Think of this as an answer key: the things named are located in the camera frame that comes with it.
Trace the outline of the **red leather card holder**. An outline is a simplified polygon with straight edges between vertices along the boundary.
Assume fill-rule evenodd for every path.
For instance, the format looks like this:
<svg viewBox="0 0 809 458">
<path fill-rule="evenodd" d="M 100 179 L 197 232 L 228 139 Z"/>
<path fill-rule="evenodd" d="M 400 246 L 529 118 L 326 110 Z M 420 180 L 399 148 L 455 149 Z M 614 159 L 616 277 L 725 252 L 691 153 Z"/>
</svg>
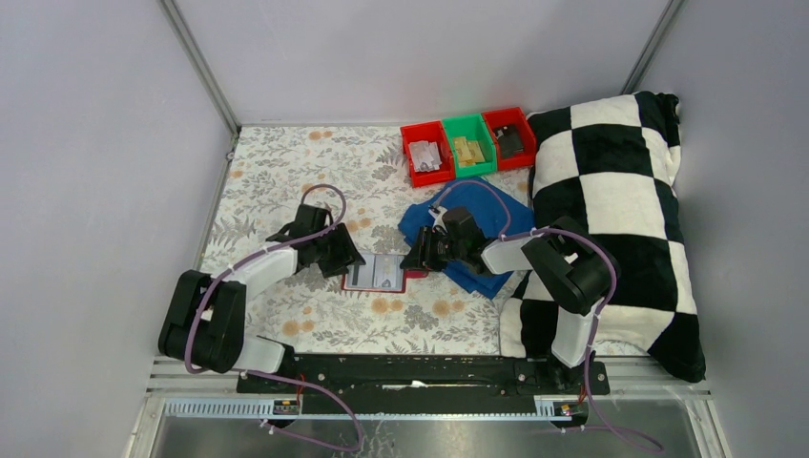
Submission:
<svg viewBox="0 0 809 458">
<path fill-rule="evenodd" d="M 408 280 L 428 276 L 426 271 L 403 270 L 404 255 L 362 253 L 365 264 L 354 264 L 342 278 L 342 290 L 376 293 L 404 293 Z"/>
</svg>

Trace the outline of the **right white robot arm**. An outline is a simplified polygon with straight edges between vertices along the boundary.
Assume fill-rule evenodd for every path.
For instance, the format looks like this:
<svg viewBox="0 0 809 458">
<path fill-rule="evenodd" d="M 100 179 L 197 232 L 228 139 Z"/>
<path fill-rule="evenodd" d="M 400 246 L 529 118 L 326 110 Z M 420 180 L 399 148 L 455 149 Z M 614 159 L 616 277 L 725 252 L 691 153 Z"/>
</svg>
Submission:
<svg viewBox="0 0 809 458">
<path fill-rule="evenodd" d="M 478 275 L 530 271 L 559 307 L 550 347 L 556 359 L 547 368 L 549 384 L 570 393 L 585 380 L 582 363 L 589 359 L 595 309 L 616 289 L 618 267 L 587 231 L 564 216 L 551 225 L 514 236 L 488 237 L 465 207 L 432 207 L 430 226 L 419 229 L 400 267 L 443 271 L 458 261 Z"/>
</svg>

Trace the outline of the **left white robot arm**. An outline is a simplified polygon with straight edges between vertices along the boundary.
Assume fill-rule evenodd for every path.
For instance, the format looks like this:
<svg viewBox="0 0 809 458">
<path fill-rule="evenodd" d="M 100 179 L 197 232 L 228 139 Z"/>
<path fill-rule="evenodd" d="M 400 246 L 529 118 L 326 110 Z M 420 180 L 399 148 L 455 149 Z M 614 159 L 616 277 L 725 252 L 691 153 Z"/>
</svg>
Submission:
<svg viewBox="0 0 809 458">
<path fill-rule="evenodd" d="M 349 231 L 324 208 L 299 206 L 293 221 L 268 237 L 262 247 L 217 276 L 197 270 L 180 275 L 157 346 L 183 361 L 191 373 L 259 371 L 275 392 L 290 388 L 294 364 L 290 347 L 245 331 L 246 305 L 257 295 L 315 264 L 325 278 L 364 263 Z"/>
</svg>

